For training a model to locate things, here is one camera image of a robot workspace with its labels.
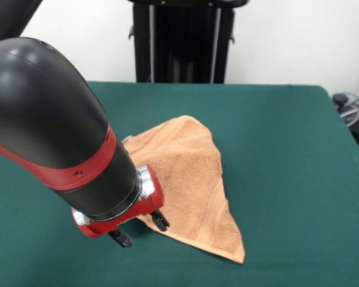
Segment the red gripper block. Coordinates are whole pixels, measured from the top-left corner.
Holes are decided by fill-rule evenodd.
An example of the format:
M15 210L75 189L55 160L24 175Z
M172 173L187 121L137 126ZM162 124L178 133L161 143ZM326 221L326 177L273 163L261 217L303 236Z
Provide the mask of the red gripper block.
M119 226L140 215L150 215L153 223L160 231L167 231L169 221L161 213L165 197L158 177L149 165L138 168L138 179L141 187L137 201L125 213L104 222L95 222L81 212L77 212L77 226L82 233L90 238L108 234L122 248L130 248L133 240Z

